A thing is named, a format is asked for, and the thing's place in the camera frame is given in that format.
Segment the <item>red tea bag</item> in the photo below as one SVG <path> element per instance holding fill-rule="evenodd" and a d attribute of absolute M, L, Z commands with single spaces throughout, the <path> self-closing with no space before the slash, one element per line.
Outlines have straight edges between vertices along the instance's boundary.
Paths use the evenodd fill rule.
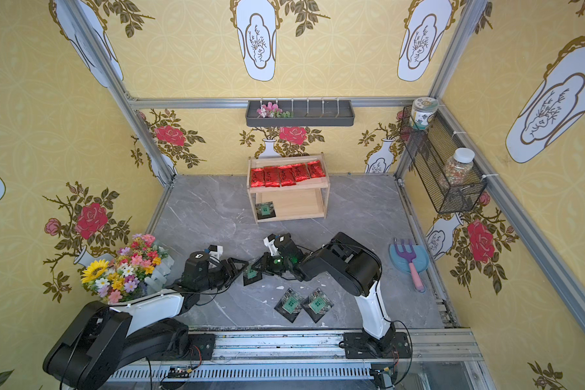
<path fill-rule="evenodd" d="M 264 172 L 264 181 L 265 186 L 268 188 L 279 188 L 280 187 L 280 170 L 279 167 L 265 167 L 263 169 Z"/>
<path fill-rule="evenodd" d="M 326 176 L 325 170 L 323 169 L 323 164 L 320 160 L 315 160 L 308 162 L 306 164 L 310 178 L 323 178 Z"/>
<path fill-rule="evenodd" d="M 310 180 L 310 172 L 305 163 L 293 164 L 291 166 L 291 170 L 294 176 L 294 180 L 297 183 L 303 182 L 305 180 Z"/>
<path fill-rule="evenodd" d="M 265 172 L 263 168 L 252 168 L 250 170 L 250 188 L 261 188 L 266 186 Z"/>
<path fill-rule="evenodd" d="M 294 186 L 296 184 L 295 174 L 291 165 L 279 166 L 279 181 L 281 187 Z"/>

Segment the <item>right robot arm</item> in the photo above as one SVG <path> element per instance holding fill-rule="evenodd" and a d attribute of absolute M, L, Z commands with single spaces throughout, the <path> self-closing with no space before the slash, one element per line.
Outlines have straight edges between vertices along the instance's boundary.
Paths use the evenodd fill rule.
<path fill-rule="evenodd" d="M 383 264 L 374 252 L 344 232 L 338 232 L 326 245 L 308 253 L 302 252 L 289 233 L 271 234 L 264 244 L 268 252 L 251 265 L 254 271 L 279 277 L 288 272 L 299 282 L 329 274 L 355 297 L 365 341 L 361 351 L 374 358 L 390 353 L 397 331 L 388 319 L 380 292 Z"/>

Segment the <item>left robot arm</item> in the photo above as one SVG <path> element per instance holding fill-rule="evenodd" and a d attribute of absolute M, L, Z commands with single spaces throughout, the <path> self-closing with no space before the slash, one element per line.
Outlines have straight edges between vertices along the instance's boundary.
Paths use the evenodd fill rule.
<path fill-rule="evenodd" d="M 177 316 L 201 297 L 225 292 L 249 266 L 220 255 L 217 245 L 192 253 L 182 276 L 157 293 L 117 305 L 88 303 L 47 354 L 42 369 L 71 388 L 98 389 L 117 370 L 141 359 L 211 359 L 215 335 L 192 334 Z"/>

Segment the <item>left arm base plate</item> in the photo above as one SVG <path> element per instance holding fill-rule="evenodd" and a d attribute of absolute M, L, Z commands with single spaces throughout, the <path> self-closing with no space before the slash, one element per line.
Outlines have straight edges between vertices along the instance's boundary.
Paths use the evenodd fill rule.
<path fill-rule="evenodd" d="M 212 359 L 216 335 L 212 333 L 185 334 L 177 342 L 177 360 L 209 361 Z"/>

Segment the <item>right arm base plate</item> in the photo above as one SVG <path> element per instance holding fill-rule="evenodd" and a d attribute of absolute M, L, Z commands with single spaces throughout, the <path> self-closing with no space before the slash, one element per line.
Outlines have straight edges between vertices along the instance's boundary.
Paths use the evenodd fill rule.
<path fill-rule="evenodd" d="M 339 347 L 345 350 L 347 359 L 404 358 L 412 357 L 412 346 L 405 332 L 389 332 L 381 339 L 375 339 L 365 332 L 349 332 Z"/>

